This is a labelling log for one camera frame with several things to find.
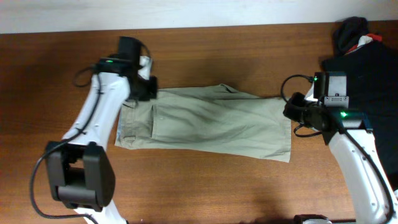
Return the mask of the khaki green shorts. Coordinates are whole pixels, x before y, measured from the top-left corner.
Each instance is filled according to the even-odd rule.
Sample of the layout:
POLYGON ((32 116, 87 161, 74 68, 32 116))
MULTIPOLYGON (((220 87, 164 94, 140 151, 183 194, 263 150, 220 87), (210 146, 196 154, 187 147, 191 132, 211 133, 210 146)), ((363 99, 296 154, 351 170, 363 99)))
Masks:
POLYGON ((281 98, 261 98, 219 84, 166 88, 120 112, 115 145, 125 149, 191 149, 290 160, 291 122, 281 98))

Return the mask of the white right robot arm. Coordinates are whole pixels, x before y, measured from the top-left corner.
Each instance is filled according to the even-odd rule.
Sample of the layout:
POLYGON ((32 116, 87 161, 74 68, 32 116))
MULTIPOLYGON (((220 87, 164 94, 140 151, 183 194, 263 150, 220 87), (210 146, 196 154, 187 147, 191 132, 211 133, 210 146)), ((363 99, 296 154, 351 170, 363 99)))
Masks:
POLYGON ((396 195, 378 158, 373 130, 364 113, 327 107, 296 92, 283 114, 321 132, 343 173, 356 223, 397 223, 396 195))

